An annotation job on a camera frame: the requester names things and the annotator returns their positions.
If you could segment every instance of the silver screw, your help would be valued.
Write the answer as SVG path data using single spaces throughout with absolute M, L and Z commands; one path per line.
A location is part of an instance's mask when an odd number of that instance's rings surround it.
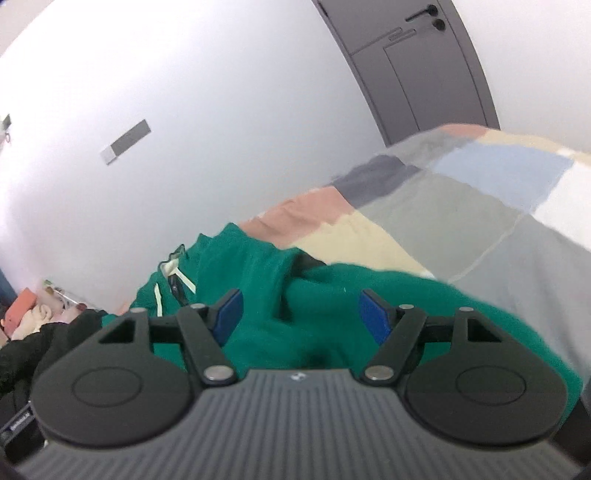
M 212 382 L 223 382 L 234 374 L 234 370 L 226 365 L 212 365 L 207 367 L 203 373 Z
M 372 365 L 365 369 L 365 376 L 370 380 L 390 380 L 394 376 L 394 370 L 386 365 Z

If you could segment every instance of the wall switch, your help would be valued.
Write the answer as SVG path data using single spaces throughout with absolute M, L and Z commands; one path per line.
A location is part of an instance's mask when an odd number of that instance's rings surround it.
M 100 156 L 107 165 L 117 158 L 117 155 L 115 155 L 115 152 L 110 145 L 100 152 Z

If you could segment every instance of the patchwork bedspread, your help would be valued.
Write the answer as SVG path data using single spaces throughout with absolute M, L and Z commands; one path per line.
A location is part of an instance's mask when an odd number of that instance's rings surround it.
M 445 125 L 240 227 L 326 263 L 452 284 L 524 319 L 591 374 L 591 155 Z

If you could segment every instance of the beige cloth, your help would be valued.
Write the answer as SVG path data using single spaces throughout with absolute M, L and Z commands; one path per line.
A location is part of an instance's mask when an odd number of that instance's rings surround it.
M 47 305 L 37 305 L 23 315 L 20 325 L 14 330 L 11 339 L 22 340 L 27 335 L 37 333 L 41 326 L 50 322 L 53 314 Z

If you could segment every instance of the door frame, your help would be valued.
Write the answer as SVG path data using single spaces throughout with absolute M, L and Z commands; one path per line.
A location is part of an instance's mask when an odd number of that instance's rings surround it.
M 365 97 L 369 105 L 369 110 L 371 111 L 374 119 L 376 120 L 376 124 L 378 126 L 379 133 L 382 135 L 382 139 L 384 140 L 384 144 L 386 146 L 391 145 L 389 138 L 387 136 L 386 130 L 382 123 L 382 119 L 378 114 L 378 110 L 372 100 L 367 85 L 363 82 L 361 78 L 361 74 L 357 70 L 357 67 L 353 63 L 353 59 L 349 52 L 345 48 L 345 44 L 343 43 L 339 33 L 336 31 L 335 26 L 330 21 L 330 18 L 326 14 L 326 10 L 324 7 L 320 5 L 322 0 L 311 0 L 318 13 L 324 20 L 324 23 L 327 25 L 328 29 L 332 33 L 337 45 L 340 48 L 341 53 L 345 57 L 345 60 L 349 64 L 349 68 L 353 72 L 353 76 L 359 87 L 361 89 L 361 93 Z M 464 55 L 464 59 L 466 60 L 466 64 L 468 65 L 468 70 L 470 71 L 470 75 L 472 76 L 472 80 L 476 87 L 476 93 L 478 94 L 478 98 L 480 100 L 480 105 L 482 107 L 482 111 L 484 113 L 484 118 L 486 121 L 486 126 L 490 128 L 499 129 L 499 119 L 496 115 L 495 104 L 492 99 L 491 90 L 488 87 L 488 82 L 486 81 L 486 77 L 484 75 L 484 71 L 482 70 L 482 65 L 480 64 L 480 60 L 478 59 L 478 55 L 476 54 L 476 50 L 474 49 L 474 45 L 470 40 L 468 32 L 466 31 L 466 27 L 460 18 L 460 14 L 457 12 L 456 7 L 453 5 L 452 0 L 437 0 L 441 9 L 443 10 L 444 15 L 447 18 L 447 22 L 449 28 L 452 29 L 453 34 L 456 36 L 456 40 L 458 45 L 460 46 L 460 50 Z

